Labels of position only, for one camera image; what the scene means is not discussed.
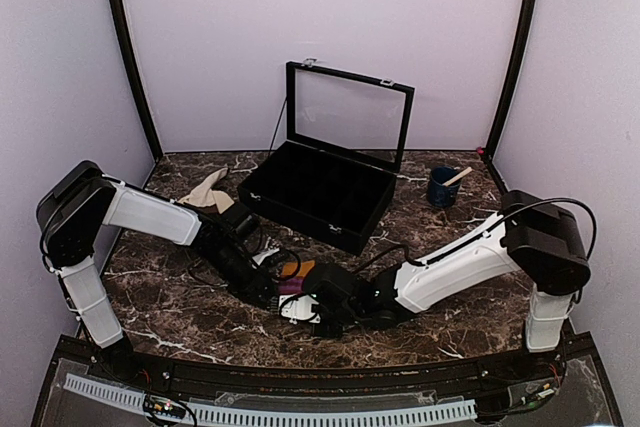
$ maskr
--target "marble table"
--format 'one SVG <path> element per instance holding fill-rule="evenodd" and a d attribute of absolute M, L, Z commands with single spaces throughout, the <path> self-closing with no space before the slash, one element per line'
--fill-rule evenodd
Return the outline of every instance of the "marble table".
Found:
<path fill-rule="evenodd" d="M 166 155 L 147 188 L 180 198 L 211 172 L 227 165 L 220 190 L 236 187 L 265 158 L 264 152 Z M 472 166 L 456 205 L 445 211 L 426 201 L 429 169 Z M 425 255 L 473 229 L 499 207 L 499 193 L 472 152 L 407 151 L 391 207 L 359 258 L 264 221 L 271 245 L 296 250 L 303 260 L 355 267 L 406 242 Z M 367 271 L 372 276 L 400 261 L 395 252 Z M 194 280 L 187 269 L 213 286 Z M 229 295 L 214 270 L 187 248 L 125 231 L 105 269 L 104 283 L 116 315 L 135 348 L 173 358 L 244 366 L 288 368 L 382 367 L 453 360 L 517 349 L 522 342 L 531 282 L 506 274 L 451 296 L 414 320 L 387 331 L 353 327 L 342 339 L 314 338 L 294 325 Z"/>

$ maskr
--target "blue cup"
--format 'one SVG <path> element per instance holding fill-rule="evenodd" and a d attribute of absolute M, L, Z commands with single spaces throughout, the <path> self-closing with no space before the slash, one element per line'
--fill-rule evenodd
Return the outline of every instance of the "blue cup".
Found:
<path fill-rule="evenodd" d="M 456 202 L 458 190 L 460 189 L 460 180 L 448 187 L 442 184 L 457 174 L 458 171 L 452 167 L 442 166 L 431 169 L 429 185 L 427 185 L 427 200 L 431 205 L 445 209 L 451 207 Z"/>

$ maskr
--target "brush handle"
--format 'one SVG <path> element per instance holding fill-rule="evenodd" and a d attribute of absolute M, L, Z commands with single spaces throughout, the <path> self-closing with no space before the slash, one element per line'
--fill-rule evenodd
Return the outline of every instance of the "brush handle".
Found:
<path fill-rule="evenodd" d="M 458 173 L 458 175 L 456 175 L 455 177 L 451 177 L 449 180 L 447 180 L 444 184 L 445 187 L 449 187 L 451 184 L 457 182 L 458 180 L 460 180 L 462 177 L 464 177 L 465 175 L 471 173 L 473 169 L 471 167 L 467 167 L 466 169 L 464 169 L 462 172 Z"/>

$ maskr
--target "white cloth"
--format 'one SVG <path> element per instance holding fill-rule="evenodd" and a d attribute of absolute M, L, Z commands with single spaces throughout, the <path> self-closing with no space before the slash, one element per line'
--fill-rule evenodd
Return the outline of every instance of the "white cloth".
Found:
<path fill-rule="evenodd" d="M 196 207 L 209 207 L 215 205 L 218 212 L 222 213 L 233 205 L 233 199 L 226 192 L 221 190 L 211 190 L 220 180 L 224 179 L 229 172 L 228 167 L 223 167 L 215 171 L 202 181 L 189 195 L 184 196 L 178 202 L 190 204 Z"/>

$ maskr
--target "open box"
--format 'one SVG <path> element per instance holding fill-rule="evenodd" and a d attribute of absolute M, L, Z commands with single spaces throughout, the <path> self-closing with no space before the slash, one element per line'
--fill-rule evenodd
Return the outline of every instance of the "open box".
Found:
<path fill-rule="evenodd" d="M 297 62 L 286 76 L 287 141 L 240 184 L 240 200 L 359 255 L 393 198 L 414 89 Z"/>

